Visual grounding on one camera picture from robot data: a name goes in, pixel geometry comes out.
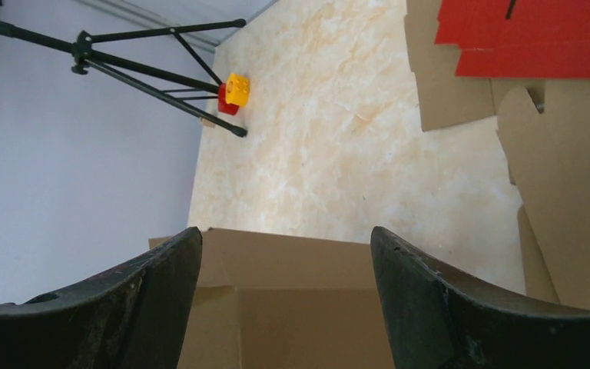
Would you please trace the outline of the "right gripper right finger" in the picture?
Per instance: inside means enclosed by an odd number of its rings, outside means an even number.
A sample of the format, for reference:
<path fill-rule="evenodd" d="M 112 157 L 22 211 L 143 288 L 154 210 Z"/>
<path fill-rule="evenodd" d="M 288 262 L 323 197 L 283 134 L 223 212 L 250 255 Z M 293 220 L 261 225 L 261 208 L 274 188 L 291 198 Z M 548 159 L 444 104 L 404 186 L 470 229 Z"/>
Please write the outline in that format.
<path fill-rule="evenodd" d="M 590 311 L 501 288 L 383 227 L 370 249 L 398 368 L 590 368 Z"/>

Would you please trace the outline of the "brown cardboard box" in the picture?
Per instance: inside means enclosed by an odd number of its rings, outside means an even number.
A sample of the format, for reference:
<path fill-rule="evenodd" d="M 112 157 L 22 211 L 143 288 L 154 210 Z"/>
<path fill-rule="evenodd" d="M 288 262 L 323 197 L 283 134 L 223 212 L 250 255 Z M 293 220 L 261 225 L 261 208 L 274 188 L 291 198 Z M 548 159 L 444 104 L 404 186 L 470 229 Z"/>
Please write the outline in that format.
<path fill-rule="evenodd" d="M 211 228 L 181 368 L 391 368 L 370 247 Z"/>

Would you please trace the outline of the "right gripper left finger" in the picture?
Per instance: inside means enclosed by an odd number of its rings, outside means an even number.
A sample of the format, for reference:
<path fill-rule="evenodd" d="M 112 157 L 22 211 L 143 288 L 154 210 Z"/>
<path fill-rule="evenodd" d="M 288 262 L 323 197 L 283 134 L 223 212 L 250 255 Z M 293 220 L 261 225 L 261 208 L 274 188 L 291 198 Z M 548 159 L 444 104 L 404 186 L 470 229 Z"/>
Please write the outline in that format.
<path fill-rule="evenodd" d="M 23 304 L 0 304 L 0 368 L 175 368 L 201 269 L 187 228 Z"/>

